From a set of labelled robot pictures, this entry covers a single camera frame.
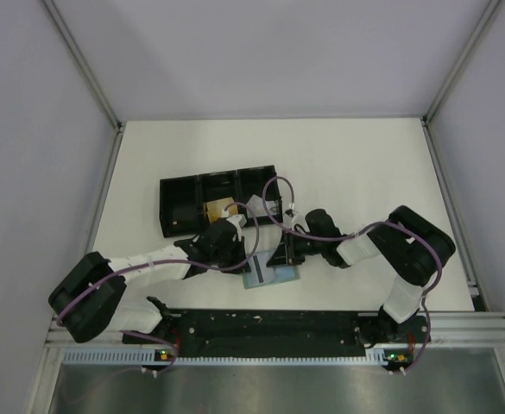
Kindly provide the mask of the white credit card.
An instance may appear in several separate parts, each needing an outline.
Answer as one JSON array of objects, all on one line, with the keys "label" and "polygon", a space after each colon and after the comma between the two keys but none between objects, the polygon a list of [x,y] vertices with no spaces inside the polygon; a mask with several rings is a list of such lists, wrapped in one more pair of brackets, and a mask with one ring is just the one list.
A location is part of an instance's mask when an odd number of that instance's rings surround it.
[{"label": "white credit card", "polygon": [[266,262],[270,256],[270,251],[263,251],[256,253],[250,261],[251,276],[249,280],[252,285],[266,285],[275,281],[275,270],[266,267]]}]

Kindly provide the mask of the green card holder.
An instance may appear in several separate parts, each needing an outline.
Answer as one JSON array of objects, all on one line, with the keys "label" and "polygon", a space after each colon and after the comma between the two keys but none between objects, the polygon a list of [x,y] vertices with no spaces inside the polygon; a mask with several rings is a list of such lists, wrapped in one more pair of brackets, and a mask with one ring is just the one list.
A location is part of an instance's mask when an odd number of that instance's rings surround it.
[{"label": "green card holder", "polygon": [[274,250],[256,252],[250,260],[250,271],[243,274],[245,289],[293,282],[300,278],[297,267],[268,267],[268,259]]}]

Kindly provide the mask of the black three-compartment tray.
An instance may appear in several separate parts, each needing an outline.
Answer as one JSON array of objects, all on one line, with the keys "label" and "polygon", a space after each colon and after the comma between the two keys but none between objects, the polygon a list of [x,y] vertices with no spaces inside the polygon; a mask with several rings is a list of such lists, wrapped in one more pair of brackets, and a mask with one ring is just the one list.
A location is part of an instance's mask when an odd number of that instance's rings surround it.
[{"label": "black three-compartment tray", "polygon": [[[204,173],[178,178],[162,179],[159,194],[159,221],[164,237],[191,235],[209,226],[205,218],[204,203],[220,198],[233,198],[235,202],[246,204],[253,194],[264,201],[277,201],[282,220],[282,199],[279,187],[272,183],[264,186],[276,170],[271,166],[258,166]],[[268,217],[257,218],[260,224],[270,224]]]}]

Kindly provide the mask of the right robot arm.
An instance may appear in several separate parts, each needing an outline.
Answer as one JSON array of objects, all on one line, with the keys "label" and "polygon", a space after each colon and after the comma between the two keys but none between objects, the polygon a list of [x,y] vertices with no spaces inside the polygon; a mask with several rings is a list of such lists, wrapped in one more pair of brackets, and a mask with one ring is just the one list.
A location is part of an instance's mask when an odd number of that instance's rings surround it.
[{"label": "right robot arm", "polygon": [[299,266],[307,256],[319,255],[330,266],[345,269],[381,256],[397,272],[377,315],[381,335],[391,342],[409,332],[422,299],[456,252],[450,236],[405,205],[353,236],[341,233],[324,209],[310,211],[305,221],[306,228],[296,224],[281,234],[267,266]]}]

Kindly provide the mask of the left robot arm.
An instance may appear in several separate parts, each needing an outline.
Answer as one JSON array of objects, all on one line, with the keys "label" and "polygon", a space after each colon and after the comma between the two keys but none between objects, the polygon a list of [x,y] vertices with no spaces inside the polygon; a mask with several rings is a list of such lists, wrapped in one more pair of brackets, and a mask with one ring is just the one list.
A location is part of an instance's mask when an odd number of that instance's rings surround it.
[{"label": "left robot arm", "polygon": [[248,272],[245,223],[242,215],[221,218],[194,237],[147,254],[85,254],[48,297],[58,325],[77,343],[117,331],[143,333],[153,342],[166,340],[172,329],[168,310],[149,288],[208,271]]}]

